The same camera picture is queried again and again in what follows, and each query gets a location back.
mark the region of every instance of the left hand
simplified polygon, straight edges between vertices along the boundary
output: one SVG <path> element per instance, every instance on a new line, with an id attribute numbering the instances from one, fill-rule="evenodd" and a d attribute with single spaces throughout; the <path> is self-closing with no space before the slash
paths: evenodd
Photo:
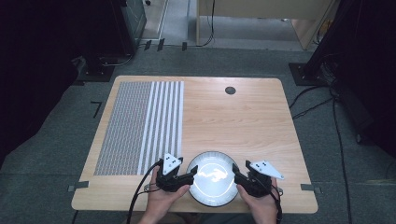
<path id="1" fill-rule="evenodd" d="M 157 179 L 157 172 L 160 169 L 156 166 L 153 169 L 149 190 L 156 190 L 158 187 L 155 185 Z M 148 194 L 148 204 L 146 206 L 146 212 L 140 219 L 139 224 L 153 224 L 163 218 L 168 212 L 172 204 L 179 198 L 181 198 L 188 190 L 189 185 L 185 185 L 178 189 L 176 192 L 166 192 L 162 189 L 150 192 Z"/>

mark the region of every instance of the finger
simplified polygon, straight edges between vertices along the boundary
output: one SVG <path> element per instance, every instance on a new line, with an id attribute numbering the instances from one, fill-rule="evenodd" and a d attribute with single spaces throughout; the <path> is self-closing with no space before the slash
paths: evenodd
<path id="1" fill-rule="evenodd" d="M 239 194 L 241 195 L 241 198 L 248 203 L 249 201 L 249 197 L 248 197 L 248 193 L 245 191 L 244 187 L 242 187 L 241 185 L 236 185 L 236 188 L 238 189 Z"/>
<path id="2" fill-rule="evenodd" d="M 189 189 L 190 189 L 190 185 L 182 186 L 174 194 L 172 194 L 173 199 L 177 200 L 181 198 L 187 191 L 189 191 Z"/>
<path id="3" fill-rule="evenodd" d="M 155 166 L 154 169 L 152 170 L 152 175 L 151 175 L 151 181 L 150 184 L 153 184 L 156 182 L 157 179 L 157 173 L 160 170 L 160 166 Z"/>
<path id="4" fill-rule="evenodd" d="M 271 181 L 272 181 L 272 185 L 276 188 L 277 187 L 276 178 L 271 177 Z"/>

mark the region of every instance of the cable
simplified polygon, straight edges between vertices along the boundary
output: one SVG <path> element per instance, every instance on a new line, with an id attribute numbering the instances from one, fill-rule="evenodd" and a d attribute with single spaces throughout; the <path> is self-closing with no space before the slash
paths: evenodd
<path id="1" fill-rule="evenodd" d="M 215 35 L 215 29 L 214 29 L 214 25 L 213 25 L 213 17 L 215 15 L 215 4 L 216 4 L 216 0 L 213 0 L 213 5 L 212 5 L 212 25 L 211 25 L 210 37 L 207 39 L 206 43 L 204 43 L 203 45 L 196 45 L 196 47 L 204 47 L 204 46 L 208 45 L 213 40 L 213 37 Z"/>
<path id="2" fill-rule="evenodd" d="M 326 20 L 326 21 L 324 21 L 321 25 L 320 25 L 320 28 L 318 29 L 318 32 L 317 32 L 317 36 L 316 36 L 316 39 L 313 41 L 314 42 L 314 44 L 316 44 L 316 45 L 319 45 L 320 44 L 320 30 L 321 30 L 321 28 L 324 26 L 324 24 L 327 22 L 327 28 L 326 28 L 326 32 L 325 32 L 325 34 L 327 34 L 327 32 L 329 31 L 329 29 L 330 29 L 330 24 L 331 24 L 331 20 Z"/>
<path id="3" fill-rule="evenodd" d="M 108 66 L 122 66 L 122 65 L 125 65 L 126 63 L 128 63 L 133 57 L 134 57 L 134 55 L 131 54 L 131 56 L 129 56 L 128 60 L 126 60 L 123 63 L 103 63 L 102 66 L 104 66 L 104 67 L 108 67 Z"/>
<path id="4" fill-rule="evenodd" d="M 154 189 L 154 190 L 143 191 L 143 192 L 138 193 L 137 195 L 144 194 L 144 193 L 151 193 L 151 192 L 155 192 L 155 191 L 158 191 L 158 190 L 160 190 L 160 189 Z"/>
<path id="5" fill-rule="evenodd" d="M 359 25 L 360 25 L 360 22 L 361 22 L 361 9 L 362 9 L 362 5 L 363 5 L 363 0 L 361 0 L 361 5 L 360 5 L 360 7 L 359 7 L 359 14 L 358 14 L 358 18 L 356 19 L 356 27 L 355 27 L 355 34 L 354 34 L 354 37 L 353 37 L 353 40 L 351 41 L 351 43 L 353 43 L 353 42 L 355 42 L 356 41 L 356 39 L 357 39 L 357 36 L 358 36 L 358 31 L 359 31 Z M 343 52 L 338 52 L 338 53 L 333 53 L 333 54 L 327 54 L 327 55 L 324 55 L 324 56 L 322 56 L 322 60 L 323 60 L 323 62 L 325 63 L 326 62 L 326 57 L 328 57 L 328 56 L 332 56 L 332 55 L 337 55 L 337 54 L 342 54 Z"/>
<path id="6" fill-rule="evenodd" d="M 126 6 L 129 8 L 131 15 L 134 16 L 134 21 L 136 21 L 136 23 L 139 23 L 139 19 L 137 18 L 136 14 L 134 14 L 134 12 L 132 11 L 131 7 L 128 5 L 128 1 L 125 1 Z"/>
<path id="7" fill-rule="evenodd" d="M 310 87 L 310 88 L 307 88 L 307 89 L 301 91 L 301 92 L 294 98 L 293 102 L 292 102 L 292 103 L 290 104 L 290 106 L 289 106 L 289 109 L 291 109 L 291 108 L 294 106 L 294 104 L 297 102 L 297 100 L 298 100 L 298 98 L 299 98 L 300 96 L 302 96 L 303 94 L 305 94 L 305 93 L 308 92 L 308 91 L 312 91 L 312 90 L 314 90 L 314 89 L 321 88 L 321 87 L 326 87 L 326 86 L 315 86 L 315 87 Z"/>
<path id="8" fill-rule="evenodd" d="M 136 203 L 137 200 L 137 196 L 139 195 L 139 190 L 142 187 L 143 183 L 145 182 L 146 178 L 148 177 L 149 173 L 152 171 L 152 169 L 154 169 L 154 167 L 156 167 L 157 165 L 159 165 L 160 162 L 157 161 L 155 162 L 146 172 L 145 176 L 143 176 L 142 181 L 140 182 L 140 184 L 137 186 L 136 191 L 134 192 L 134 197 L 132 198 L 131 201 L 131 206 L 129 207 L 129 211 L 128 211 L 128 219 L 127 219 L 127 224 L 131 223 L 131 216 L 132 216 L 132 212 L 134 211 L 134 204 Z"/>
<path id="9" fill-rule="evenodd" d="M 76 223 L 77 215 L 78 215 L 78 210 L 76 210 L 75 214 L 73 215 L 72 224 L 75 224 L 75 223 Z"/>
<path id="10" fill-rule="evenodd" d="M 336 97 L 333 97 L 332 115 L 334 118 L 335 130 L 337 131 L 338 142 L 340 145 L 341 164 L 342 164 L 342 168 L 343 168 L 343 177 L 344 177 L 344 183 L 345 183 L 345 187 L 346 187 L 346 209 L 347 209 L 348 223 L 352 224 L 352 214 L 351 214 L 351 210 L 350 210 L 350 198 L 349 198 L 349 185 L 347 183 L 347 171 L 346 171 L 345 158 L 344 158 L 344 146 L 343 146 L 343 142 L 342 142 L 342 138 L 341 138 L 341 134 L 340 134 L 340 129 L 338 126 L 338 120 L 337 120 L 336 113 L 335 113 L 335 101 L 336 101 Z"/>
<path id="11" fill-rule="evenodd" d="M 139 49 L 141 48 L 141 47 L 144 47 L 144 46 L 146 46 L 146 44 L 141 44 L 141 45 L 139 45 L 139 46 L 137 46 Z M 163 45 L 164 47 L 181 47 L 180 45 Z M 189 46 L 189 48 L 200 48 L 201 46 Z"/>
<path id="12" fill-rule="evenodd" d="M 293 118 L 293 119 L 298 119 L 298 118 L 300 118 L 300 117 L 306 115 L 306 113 L 308 113 L 309 111 L 314 110 L 314 109 L 316 109 L 317 107 L 319 107 L 319 106 L 321 106 L 321 105 L 325 105 L 325 104 L 329 103 L 332 99 L 333 99 L 333 98 L 330 98 L 330 99 L 327 99 L 327 100 L 323 101 L 322 103 L 320 103 L 320 104 L 318 104 L 318 105 L 314 105 L 314 106 L 312 106 L 312 107 L 306 109 L 305 111 L 300 112 L 300 113 L 298 113 L 297 115 L 294 115 L 292 118 Z"/>

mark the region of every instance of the wooden table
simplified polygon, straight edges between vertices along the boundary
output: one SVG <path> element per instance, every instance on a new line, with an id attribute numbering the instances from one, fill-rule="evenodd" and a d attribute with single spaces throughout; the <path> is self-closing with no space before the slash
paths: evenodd
<path id="1" fill-rule="evenodd" d="M 212 15 L 213 1 L 197 0 L 197 45 L 200 44 L 200 17 Z M 336 1 L 338 0 L 216 0 L 214 16 L 292 19 L 291 23 L 303 49 L 308 49 Z"/>
<path id="2" fill-rule="evenodd" d="M 246 174 L 245 160 L 271 162 L 285 176 L 278 180 L 284 190 L 284 213 L 315 213 L 313 191 L 302 190 L 311 181 L 294 129 L 281 82 L 276 78 L 241 77 L 117 77 L 106 103 L 92 148 L 79 181 L 89 187 L 77 189 L 72 206 L 76 210 L 127 211 L 142 175 L 95 175 L 106 128 L 121 82 L 183 81 L 184 105 L 179 174 L 185 174 L 194 157 L 206 151 L 220 151 Z M 226 87 L 235 94 L 227 94 Z M 144 211 L 147 194 L 141 194 L 134 207 Z M 245 213 L 248 208 L 239 197 L 222 206 L 206 207 L 186 193 L 170 209 L 172 212 Z"/>

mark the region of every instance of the hand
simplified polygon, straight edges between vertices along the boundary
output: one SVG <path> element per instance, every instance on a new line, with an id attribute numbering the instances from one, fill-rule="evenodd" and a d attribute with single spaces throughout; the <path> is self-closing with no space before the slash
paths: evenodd
<path id="1" fill-rule="evenodd" d="M 156 166 L 153 169 L 149 190 L 156 190 L 158 187 L 155 185 L 157 172 L 160 169 Z M 183 196 L 190 189 L 189 185 L 185 185 L 178 189 L 176 192 L 166 192 L 162 189 L 150 192 L 148 194 L 148 204 L 146 207 L 146 212 L 140 219 L 140 224 L 151 224 L 157 223 L 163 218 L 168 212 L 172 204 L 181 196 Z"/>
<path id="2" fill-rule="evenodd" d="M 271 178 L 271 180 L 273 186 L 276 188 L 276 179 Z M 237 185 L 236 187 L 238 188 L 241 198 L 245 201 L 245 203 L 247 203 L 247 206 L 249 207 L 251 214 L 253 215 L 253 218 L 257 224 L 276 223 L 277 208 L 275 201 L 271 195 L 266 195 L 261 198 L 255 198 L 248 195 L 244 187 L 242 187 L 241 185 Z M 272 192 L 276 196 L 276 198 L 279 199 L 276 190 L 272 189 Z"/>

